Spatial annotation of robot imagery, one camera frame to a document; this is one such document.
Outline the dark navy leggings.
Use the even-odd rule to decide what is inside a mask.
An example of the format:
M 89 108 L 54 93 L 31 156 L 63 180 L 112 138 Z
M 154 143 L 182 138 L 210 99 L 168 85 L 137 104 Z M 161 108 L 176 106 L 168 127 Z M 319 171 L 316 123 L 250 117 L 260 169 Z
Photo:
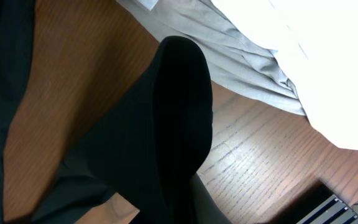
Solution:
M 111 1 L 0 1 L 0 223 L 4 179 L 39 194 L 14 223 L 74 223 L 120 194 L 134 223 L 223 223 L 197 170 L 213 91 L 192 40 L 150 42 Z

